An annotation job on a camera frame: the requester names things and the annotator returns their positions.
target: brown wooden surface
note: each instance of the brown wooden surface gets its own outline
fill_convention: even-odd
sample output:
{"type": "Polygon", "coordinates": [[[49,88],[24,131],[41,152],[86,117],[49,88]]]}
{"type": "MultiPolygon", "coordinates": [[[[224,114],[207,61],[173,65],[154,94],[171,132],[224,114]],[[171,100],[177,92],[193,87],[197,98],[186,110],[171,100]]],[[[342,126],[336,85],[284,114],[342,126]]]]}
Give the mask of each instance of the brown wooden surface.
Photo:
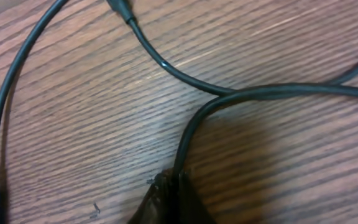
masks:
{"type": "MultiPolygon", "coordinates": [[[[0,85],[52,2],[0,13],[0,85]]],[[[134,10],[172,64],[221,86],[320,82],[358,61],[358,0],[136,0],[134,10]]],[[[213,97],[159,68],[105,1],[70,1],[32,50],[1,139],[11,223],[125,223],[213,97]]],[[[358,223],[358,99],[220,111],[187,168],[218,223],[358,223]]]]}

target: black cable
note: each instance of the black cable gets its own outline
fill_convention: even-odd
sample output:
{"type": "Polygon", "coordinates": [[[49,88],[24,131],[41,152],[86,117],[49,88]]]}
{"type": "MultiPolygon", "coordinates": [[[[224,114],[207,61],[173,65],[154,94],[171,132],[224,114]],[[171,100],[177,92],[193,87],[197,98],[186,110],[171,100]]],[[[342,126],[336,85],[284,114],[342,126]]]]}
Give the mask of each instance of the black cable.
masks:
{"type": "MultiPolygon", "coordinates": [[[[47,12],[41,17],[38,23],[35,25],[29,36],[26,38],[22,47],[18,51],[11,67],[2,83],[0,90],[0,125],[2,120],[2,114],[6,98],[9,94],[11,86],[14,82],[14,78],[19,74],[32,46],[35,44],[42,31],[47,24],[52,20],[56,13],[66,4],[68,0],[56,0],[47,12]]],[[[175,164],[173,167],[173,178],[179,176],[179,173],[183,170],[187,151],[190,145],[190,141],[201,124],[214,110],[219,109],[221,106],[232,105],[241,101],[247,100],[275,100],[280,98],[287,98],[292,96],[300,96],[314,93],[329,93],[334,95],[347,95],[358,97],[357,87],[340,86],[355,76],[358,75],[358,64],[353,68],[340,75],[337,78],[329,80],[326,84],[280,84],[280,85],[265,85],[252,88],[245,88],[243,90],[233,90],[230,88],[224,88],[216,85],[212,85],[196,78],[193,78],[178,69],[170,65],[149,43],[142,30],[137,24],[135,15],[131,10],[131,5],[128,0],[107,0],[113,10],[120,13],[124,21],[132,28],[134,34],[138,38],[139,42],[143,45],[145,50],[150,56],[169,74],[178,78],[179,80],[208,93],[218,95],[217,97],[202,108],[200,108],[194,117],[188,123],[186,129],[183,132],[177,156],[175,158],[175,164]]]]}
{"type": "Polygon", "coordinates": [[[19,74],[32,46],[35,44],[35,41],[41,35],[42,31],[45,29],[47,24],[52,20],[56,13],[68,2],[68,0],[56,0],[52,6],[47,10],[47,12],[41,17],[35,27],[32,29],[29,36],[24,41],[22,47],[18,51],[15,59],[12,62],[11,67],[9,68],[2,87],[0,90],[0,125],[2,114],[4,111],[4,106],[6,102],[7,95],[11,86],[13,84],[14,78],[19,74]]]}
{"type": "MultiPolygon", "coordinates": [[[[234,91],[237,90],[233,90],[230,88],[225,88],[225,87],[221,87],[221,86],[216,86],[216,85],[212,85],[209,83],[206,83],[204,81],[198,80],[196,78],[193,78],[183,72],[181,72],[180,70],[178,70],[177,68],[175,68],[174,66],[172,66],[171,64],[169,64],[155,49],[154,47],[150,44],[150,42],[147,40],[146,36],[143,34],[142,29],[139,27],[136,19],[130,19],[128,22],[128,25],[132,28],[132,30],[134,31],[134,34],[136,35],[137,39],[139,40],[139,42],[142,44],[142,46],[144,47],[144,49],[147,51],[147,53],[149,53],[149,55],[165,70],[167,71],[169,74],[173,75],[175,78],[199,89],[202,91],[205,91],[207,93],[210,94],[214,94],[214,95],[218,95],[218,96],[224,96],[230,93],[233,93],[234,91]]],[[[347,82],[349,80],[351,80],[352,78],[356,77],[358,75],[358,64],[356,64],[355,66],[353,66],[351,69],[349,69],[348,71],[346,71],[345,73],[343,73],[342,75],[333,78],[331,80],[326,81],[325,83],[327,84],[342,84],[344,82],[347,82]]],[[[288,97],[292,97],[295,95],[288,95],[288,94],[284,94],[284,95],[275,95],[275,96],[267,96],[267,95],[261,95],[259,96],[259,100],[276,100],[276,99],[283,99],[283,98],[288,98],[288,97]]]]}
{"type": "Polygon", "coordinates": [[[209,101],[196,112],[182,134],[173,166],[173,177],[178,177],[183,170],[188,148],[197,128],[208,115],[214,113],[217,109],[220,110],[225,105],[234,105],[249,100],[259,100],[260,96],[266,95],[304,95],[316,93],[358,97],[358,87],[317,83],[264,85],[247,88],[209,101]]]}

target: table surface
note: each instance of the table surface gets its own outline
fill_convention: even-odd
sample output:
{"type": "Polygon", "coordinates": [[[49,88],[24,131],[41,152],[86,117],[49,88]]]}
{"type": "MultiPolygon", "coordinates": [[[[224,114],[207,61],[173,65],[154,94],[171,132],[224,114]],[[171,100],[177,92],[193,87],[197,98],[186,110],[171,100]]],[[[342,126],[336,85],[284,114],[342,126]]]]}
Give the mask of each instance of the table surface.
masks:
{"type": "MultiPolygon", "coordinates": [[[[0,86],[52,3],[0,13],[0,86]]],[[[358,61],[358,0],[138,0],[134,10],[168,61],[221,86],[321,82],[358,61]]],[[[125,223],[213,98],[158,67],[105,1],[70,1],[7,104],[0,170],[11,223],[125,223]]],[[[358,99],[219,111],[186,168],[218,223],[358,223],[358,99]]]]}

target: cable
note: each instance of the cable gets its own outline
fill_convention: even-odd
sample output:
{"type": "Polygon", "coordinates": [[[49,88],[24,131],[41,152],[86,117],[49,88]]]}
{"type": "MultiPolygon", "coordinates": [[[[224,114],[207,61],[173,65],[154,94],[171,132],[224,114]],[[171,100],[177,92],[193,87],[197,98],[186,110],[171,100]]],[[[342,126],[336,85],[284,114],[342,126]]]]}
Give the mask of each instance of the cable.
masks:
{"type": "MultiPolygon", "coordinates": [[[[147,40],[146,36],[143,34],[142,29],[139,27],[137,21],[135,19],[131,19],[128,22],[128,25],[132,28],[134,31],[135,36],[139,40],[139,42],[142,44],[144,49],[149,53],[149,55],[169,74],[173,75],[175,78],[183,81],[184,83],[187,83],[201,91],[205,91],[210,94],[218,95],[218,96],[224,96],[230,93],[233,93],[236,90],[230,89],[230,88],[224,88],[216,85],[212,85],[209,83],[206,83],[204,81],[198,80],[196,78],[193,78],[171,64],[169,64],[150,44],[150,42],[147,40]]],[[[343,73],[342,75],[333,78],[331,80],[326,81],[327,84],[342,84],[344,82],[347,82],[351,80],[352,78],[356,77],[358,75],[358,64],[356,64],[354,67],[343,73]]],[[[261,95],[259,96],[259,100],[277,100],[277,99],[283,99],[292,97],[294,95],[276,95],[276,96],[266,96],[261,95]]]]}
{"type": "Polygon", "coordinates": [[[264,85],[246,88],[233,94],[217,97],[209,101],[203,107],[201,107],[190,119],[182,134],[175,158],[175,163],[173,166],[173,178],[178,177],[180,172],[183,171],[183,166],[185,164],[185,159],[191,139],[193,138],[193,135],[200,126],[201,122],[211,113],[222,109],[223,106],[235,105],[249,100],[259,100],[260,96],[265,95],[302,95],[316,93],[358,97],[358,87],[317,83],[289,83],[264,85]]]}
{"type": "Polygon", "coordinates": [[[20,48],[15,59],[13,60],[12,65],[6,74],[6,77],[4,79],[4,82],[2,83],[2,87],[0,90],[0,125],[2,120],[2,114],[4,112],[6,98],[9,93],[9,90],[11,89],[15,76],[19,74],[27,56],[29,55],[32,46],[35,44],[35,41],[41,35],[42,31],[67,2],[68,0],[56,0],[52,4],[52,6],[50,6],[47,12],[41,17],[41,19],[32,29],[31,33],[24,41],[22,47],[20,48]]]}

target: wooden table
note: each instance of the wooden table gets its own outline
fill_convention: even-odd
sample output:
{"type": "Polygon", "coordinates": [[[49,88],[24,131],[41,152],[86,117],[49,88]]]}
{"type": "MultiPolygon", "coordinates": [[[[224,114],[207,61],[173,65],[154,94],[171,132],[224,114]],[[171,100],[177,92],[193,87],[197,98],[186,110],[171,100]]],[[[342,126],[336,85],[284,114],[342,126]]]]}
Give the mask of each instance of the wooden table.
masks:
{"type": "MultiPolygon", "coordinates": [[[[0,86],[52,3],[0,13],[0,86]]],[[[358,61],[358,0],[136,0],[134,10],[172,64],[221,86],[321,82],[358,61]]],[[[105,1],[70,1],[7,106],[0,169],[11,223],[125,223],[213,97],[158,67],[105,1]]],[[[220,111],[186,166],[218,223],[358,223],[358,99],[220,111]]]]}

